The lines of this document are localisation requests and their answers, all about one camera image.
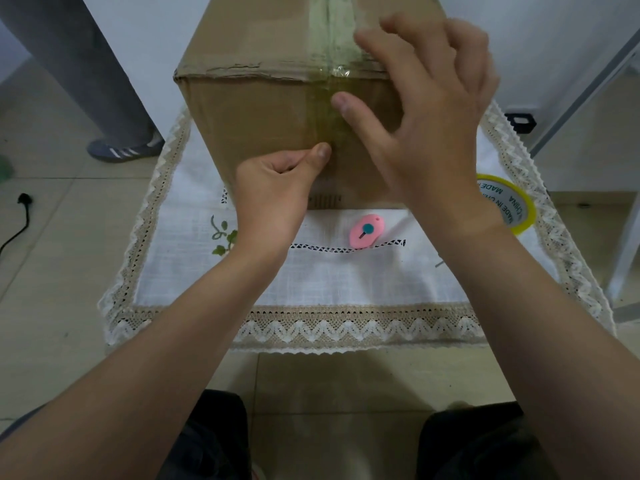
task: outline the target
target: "fingernail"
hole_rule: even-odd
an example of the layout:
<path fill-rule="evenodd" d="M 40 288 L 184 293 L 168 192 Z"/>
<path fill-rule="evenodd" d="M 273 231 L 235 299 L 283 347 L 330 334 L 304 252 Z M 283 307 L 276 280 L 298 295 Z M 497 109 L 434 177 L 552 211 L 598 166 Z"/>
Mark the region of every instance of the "fingernail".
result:
<path fill-rule="evenodd" d="M 328 143 L 320 143 L 318 155 L 320 155 L 320 158 L 323 158 L 324 160 L 329 158 L 329 156 L 331 156 L 331 146 L 329 146 Z"/>
<path fill-rule="evenodd" d="M 334 109 L 340 111 L 341 114 L 344 114 L 347 111 L 347 98 L 344 94 L 336 93 L 331 98 L 331 105 Z"/>

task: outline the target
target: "hand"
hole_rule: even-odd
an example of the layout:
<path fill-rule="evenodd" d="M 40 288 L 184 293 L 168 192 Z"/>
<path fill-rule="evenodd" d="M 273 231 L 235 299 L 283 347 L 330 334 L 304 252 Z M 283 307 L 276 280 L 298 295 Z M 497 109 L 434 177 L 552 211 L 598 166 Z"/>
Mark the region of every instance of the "hand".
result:
<path fill-rule="evenodd" d="M 265 251 L 282 265 L 307 211 L 311 184 L 331 156 L 331 146 L 251 158 L 236 170 L 236 247 Z"/>
<path fill-rule="evenodd" d="M 487 35 L 462 20 L 417 22 L 401 13 L 380 26 L 354 39 L 387 69 L 403 105 L 400 128 L 390 134 L 349 93 L 334 94 L 332 106 L 432 242 L 501 225 L 476 183 L 476 130 L 499 83 Z"/>

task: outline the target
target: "tile floor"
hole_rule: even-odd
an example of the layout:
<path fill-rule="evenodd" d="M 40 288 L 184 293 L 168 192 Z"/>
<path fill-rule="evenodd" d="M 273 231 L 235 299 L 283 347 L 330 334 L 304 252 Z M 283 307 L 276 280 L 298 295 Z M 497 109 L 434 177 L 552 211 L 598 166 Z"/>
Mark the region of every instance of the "tile floor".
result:
<path fill-rule="evenodd" d="M 97 129 L 35 64 L 0 87 L 0 429 L 48 401 L 102 359 L 95 304 L 122 262 L 153 160 L 108 165 L 84 145 Z M 562 206 L 597 277 L 628 206 Z M 621 303 L 640 299 L 640 262 Z M 621 339 L 640 353 L 640 332 Z M 513 399 L 489 348 L 370 351 L 333 356 L 229 354 L 211 387 L 237 392 L 252 414 L 252 448 L 270 479 L 411 478 L 430 412 Z"/>

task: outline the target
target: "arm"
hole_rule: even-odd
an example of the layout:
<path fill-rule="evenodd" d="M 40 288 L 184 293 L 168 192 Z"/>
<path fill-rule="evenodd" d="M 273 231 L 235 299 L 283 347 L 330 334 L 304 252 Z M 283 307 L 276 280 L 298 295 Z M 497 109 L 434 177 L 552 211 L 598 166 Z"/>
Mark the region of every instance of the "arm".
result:
<path fill-rule="evenodd" d="M 155 478 L 247 313 L 284 262 L 330 151 L 324 143 L 240 165 L 236 246 L 147 330 L 4 441 L 2 477 Z"/>
<path fill-rule="evenodd" d="M 636 477 L 640 362 L 565 295 L 478 190 L 476 128 L 499 81 L 486 34 L 402 14 L 380 25 L 355 39 L 387 68 L 401 127 L 389 134 L 348 93 L 332 104 L 464 288 L 557 471 Z M 455 195 L 445 191 L 452 187 Z"/>

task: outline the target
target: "power cord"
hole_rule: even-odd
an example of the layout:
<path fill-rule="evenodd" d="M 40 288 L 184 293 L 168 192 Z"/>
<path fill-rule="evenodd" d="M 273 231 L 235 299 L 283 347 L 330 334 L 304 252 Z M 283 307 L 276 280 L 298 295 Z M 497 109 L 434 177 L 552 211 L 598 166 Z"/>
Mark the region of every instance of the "power cord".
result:
<path fill-rule="evenodd" d="M 20 194 L 20 197 L 18 197 L 18 203 L 21 203 L 21 204 L 24 205 L 24 213 L 25 213 L 25 216 L 26 216 L 26 222 L 24 224 L 24 227 L 22 229 L 20 229 L 20 231 L 18 231 L 18 233 L 14 234 L 11 239 L 9 239 L 2 246 L 0 246 L 0 254 L 2 254 L 2 251 L 4 250 L 4 248 L 6 247 L 7 244 L 9 244 L 12 240 L 14 240 L 16 237 L 18 237 L 24 231 L 26 231 L 27 227 L 29 227 L 29 206 L 33 203 L 33 199 L 28 194 Z"/>

